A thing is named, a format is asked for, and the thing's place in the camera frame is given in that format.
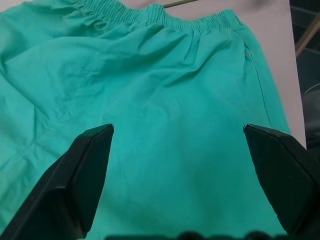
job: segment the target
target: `white surface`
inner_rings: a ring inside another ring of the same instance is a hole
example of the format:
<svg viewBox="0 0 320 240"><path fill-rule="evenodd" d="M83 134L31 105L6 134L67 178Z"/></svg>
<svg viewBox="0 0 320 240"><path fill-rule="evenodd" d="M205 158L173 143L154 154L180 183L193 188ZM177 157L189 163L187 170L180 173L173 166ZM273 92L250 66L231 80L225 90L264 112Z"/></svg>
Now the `white surface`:
<svg viewBox="0 0 320 240"><path fill-rule="evenodd" d="M0 11L20 2L22 0L1 0ZM144 8L153 3L164 5L175 0L121 2L130 8ZM278 89L291 134L306 146L289 0L199 0L166 8L166 11L172 16L193 20L223 9L233 9L259 41Z"/></svg>

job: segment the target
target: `cloth garment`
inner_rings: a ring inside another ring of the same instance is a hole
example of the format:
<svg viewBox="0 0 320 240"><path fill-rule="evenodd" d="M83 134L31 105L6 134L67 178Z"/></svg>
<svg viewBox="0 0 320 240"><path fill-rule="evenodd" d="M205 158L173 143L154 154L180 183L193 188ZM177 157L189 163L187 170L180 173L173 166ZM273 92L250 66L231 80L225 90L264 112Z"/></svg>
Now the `cloth garment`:
<svg viewBox="0 0 320 240"><path fill-rule="evenodd" d="M114 124L88 234L284 233L243 134L288 133L272 76L231 10L39 0L0 14L0 229L83 131Z"/></svg>

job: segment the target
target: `black clamp jaw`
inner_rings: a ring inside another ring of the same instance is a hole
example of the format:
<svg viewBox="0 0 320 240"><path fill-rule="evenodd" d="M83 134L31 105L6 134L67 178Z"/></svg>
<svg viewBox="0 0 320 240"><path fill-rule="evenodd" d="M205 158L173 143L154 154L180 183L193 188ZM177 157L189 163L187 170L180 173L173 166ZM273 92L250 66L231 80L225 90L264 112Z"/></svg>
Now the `black clamp jaw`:
<svg viewBox="0 0 320 240"><path fill-rule="evenodd" d="M113 126L107 124L79 135L69 150L42 175L0 240L85 238L92 227L105 183L113 132ZM252 232L243 240L319 240L320 163L297 140L283 132L252 124L245 125L243 132L259 183L288 233L272 238L262 232ZM217 235L209 239L236 238ZM106 240L171 238L108 236ZM177 240L204 238L195 232L185 232Z"/></svg>

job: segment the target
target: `seam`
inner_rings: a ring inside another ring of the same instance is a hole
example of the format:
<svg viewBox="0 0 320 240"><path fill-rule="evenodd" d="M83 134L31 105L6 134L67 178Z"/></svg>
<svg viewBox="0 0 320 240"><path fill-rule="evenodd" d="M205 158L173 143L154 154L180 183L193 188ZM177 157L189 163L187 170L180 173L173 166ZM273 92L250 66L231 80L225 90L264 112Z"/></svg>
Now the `seam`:
<svg viewBox="0 0 320 240"><path fill-rule="evenodd" d="M260 80L260 77L259 77L259 73L258 73L256 64L255 64L255 59L254 59L253 54L252 54L254 51L251 50L251 48L247 44L247 41L245 41L245 39L241 36L241 34L238 31L236 31L236 30L233 30L233 31L242 39L242 41L244 43L244 46L249 50L249 52L247 52L244 55L244 57L246 58L246 57L250 56L250 58L252 60L252 63L253 63L254 69L255 69L255 74L256 74L256 77L257 77L257 79L259 81L259 86L260 86L260 91L261 91L261 94L262 94L264 109L266 111L266 115L268 117L268 121L269 121L270 125L272 126L273 124L271 122L270 115L269 115L269 112L268 112L268 108L267 108L267 104L266 104L266 100L265 100L265 95L264 95L264 90L263 90L263 87L262 87L262 84L261 84L261 80Z"/></svg>
<svg viewBox="0 0 320 240"><path fill-rule="evenodd" d="M61 114L58 115L58 117L56 118L56 120L54 122L52 122L51 124L49 124L48 128L46 130L44 130L36 139L34 139L24 150L22 150L17 156L13 156L11 158L9 158L6 163L9 163L10 161L14 161L16 159L18 159L19 157L21 157L28 149L30 149L36 142L38 142L41 138L43 138L49 131L51 131L54 127L55 124L57 122L59 122L64 115L66 114L66 112L70 109L71 106L71 102L76 98L77 93L79 92L79 90L81 89L82 85L84 84L85 80L87 79L89 73L92 71L93 67L95 66L95 63L97 62L99 56L103 53L103 51L100 51L99 53L96 54L96 57L94 58L92 64L90 65L89 69L87 70L87 72L84 74L82 80L80 81L78 87L75 89L75 91L70 94L70 98L67 100L66 104L65 104L65 108L63 111L61 111Z"/></svg>

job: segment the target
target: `teal pants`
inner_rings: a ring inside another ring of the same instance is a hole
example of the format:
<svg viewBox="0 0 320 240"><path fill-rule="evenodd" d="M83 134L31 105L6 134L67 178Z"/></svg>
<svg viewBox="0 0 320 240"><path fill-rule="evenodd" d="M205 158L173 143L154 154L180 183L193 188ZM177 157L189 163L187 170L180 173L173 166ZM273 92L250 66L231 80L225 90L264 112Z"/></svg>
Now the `teal pants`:
<svg viewBox="0 0 320 240"><path fill-rule="evenodd" d="M250 30L231 10L37 0L0 14L0 231L83 131L114 124L89 240L283 233L255 174L250 123L288 133Z"/></svg>

